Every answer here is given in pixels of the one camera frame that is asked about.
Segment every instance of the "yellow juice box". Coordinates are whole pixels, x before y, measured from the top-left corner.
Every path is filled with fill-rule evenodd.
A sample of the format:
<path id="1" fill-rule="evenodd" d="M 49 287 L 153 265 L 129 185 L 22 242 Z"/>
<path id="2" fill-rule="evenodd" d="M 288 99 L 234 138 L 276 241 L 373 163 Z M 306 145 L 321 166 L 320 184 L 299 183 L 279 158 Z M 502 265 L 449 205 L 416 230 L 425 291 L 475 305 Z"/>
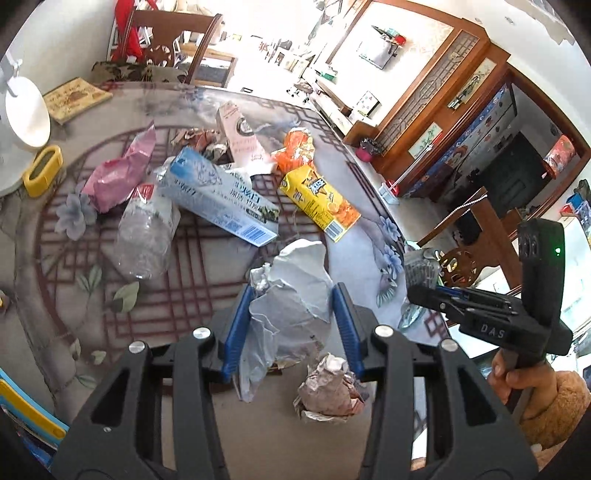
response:
<path id="1" fill-rule="evenodd" d="M 279 189 L 338 242 L 361 216 L 311 165 L 288 172 Z"/>

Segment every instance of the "blue and white carton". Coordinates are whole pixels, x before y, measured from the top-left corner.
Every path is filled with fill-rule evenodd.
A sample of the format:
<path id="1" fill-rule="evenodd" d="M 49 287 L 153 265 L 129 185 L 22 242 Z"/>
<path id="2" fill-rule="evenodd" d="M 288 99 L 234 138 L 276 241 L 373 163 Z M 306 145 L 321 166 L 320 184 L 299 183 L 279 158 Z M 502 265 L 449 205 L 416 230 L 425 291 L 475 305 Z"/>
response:
<path id="1" fill-rule="evenodd" d="M 226 172 L 190 147 L 164 167 L 159 194 L 256 247 L 277 237 L 279 208 L 240 175 Z"/>

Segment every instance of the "picture frame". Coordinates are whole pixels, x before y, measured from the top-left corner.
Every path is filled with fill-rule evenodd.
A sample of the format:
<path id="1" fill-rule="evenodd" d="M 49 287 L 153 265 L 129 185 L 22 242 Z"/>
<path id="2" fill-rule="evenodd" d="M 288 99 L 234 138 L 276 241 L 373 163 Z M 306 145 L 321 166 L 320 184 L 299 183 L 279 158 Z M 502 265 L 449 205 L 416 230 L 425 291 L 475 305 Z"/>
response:
<path id="1" fill-rule="evenodd" d="M 474 74 L 472 74 L 470 80 L 466 82 L 457 93 L 456 97 L 447 106 L 452 110 L 457 110 L 462 104 L 467 103 L 492 73 L 495 67 L 496 63 L 494 61 L 491 59 L 484 59 Z"/>
<path id="2" fill-rule="evenodd" d="M 418 159 L 431 144 L 435 143 L 441 132 L 443 132 L 442 128 L 433 122 L 429 128 L 425 130 L 425 133 L 419 137 L 415 144 L 410 147 L 408 153 L 410 153 L 415 160 Z"/>
<path id="3" fill-rule="evenodd" d="M 370 116 L 379 104 L 379 100 L 368 90 L 355 105 L 355 110 L 363 116 Z"/>

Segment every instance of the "wooden door frame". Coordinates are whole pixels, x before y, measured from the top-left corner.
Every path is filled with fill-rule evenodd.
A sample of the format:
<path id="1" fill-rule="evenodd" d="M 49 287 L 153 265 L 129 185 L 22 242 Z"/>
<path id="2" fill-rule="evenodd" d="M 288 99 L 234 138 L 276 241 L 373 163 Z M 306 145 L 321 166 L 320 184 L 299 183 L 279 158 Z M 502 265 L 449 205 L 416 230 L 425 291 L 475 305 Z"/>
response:
<path id="1" fill-rule="evenodd" d="M 564 112 L 534 82 L 514 66 L 507 63 L 502 67 L 499 79 L 482 92 L 472 107 L 456 122 L 456 125 L 454 125 L 450 132 L 443 138 L 441 143 L 433 149 L 430 158 L 440 158 L 454 144 L 470 123 L 472 123 L 480 114 L 482 109 L 491 101 L 499 89 L 504 84 L 510 85 L 511 83 L 524 92 L 538 107 L 541 108 L 550 121 L 552 121 L 564 135 L 571 139 L 575 150 L 580 157 L 580 160 L 575 167 L 560 181 L 552 194 L 549 195 L 544 203 L 542 203 L 542 205 L 540 205 L 540 207 L 532 214 L 532 217 L 540 217 L 545 214 L 560 197 L 562 197 L 564 192 L 566 192 L 585 168 L 587 162 L 591 158 L 591 148 Z"/>

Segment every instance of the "metal screw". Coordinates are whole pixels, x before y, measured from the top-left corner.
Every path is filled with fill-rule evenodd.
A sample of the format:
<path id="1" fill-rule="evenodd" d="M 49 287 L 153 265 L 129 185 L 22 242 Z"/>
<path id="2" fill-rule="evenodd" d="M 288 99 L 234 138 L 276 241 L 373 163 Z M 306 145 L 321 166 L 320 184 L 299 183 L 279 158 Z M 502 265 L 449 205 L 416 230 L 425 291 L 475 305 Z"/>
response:
<path id="1" fill-rule="evenodd" d="M 441 342 L 441 348 L 443 348 L 446 352 L 455 352 L 458 348 L 458 344 L 455 340 L 446 338 Z"/>
<path id="2" fill-rule="evenodd" d="M 195 328 L 193 331 L 193 336 L 197 340 L 203 340 L 204 338 L 208 338 L 212 334 L 212 331 L 207 327 L 199 327 Z"/>
<path id="3" fill-rule="evenodd" d="M 146 348 L 146 344 L 144 342 L 142 342 L 141 340 L 136 340 L 135 342 L 132 342 L 129 344 L 129 351 L 131 353 L 143 352 L 144 348 Z"/>
<path id="4" fill-rule="evenodd" d="M 388 338 L 394 335 L 394 329 L 388 325 L 378 325 L 374 331 L 377 336 L 382 338 Z"/>

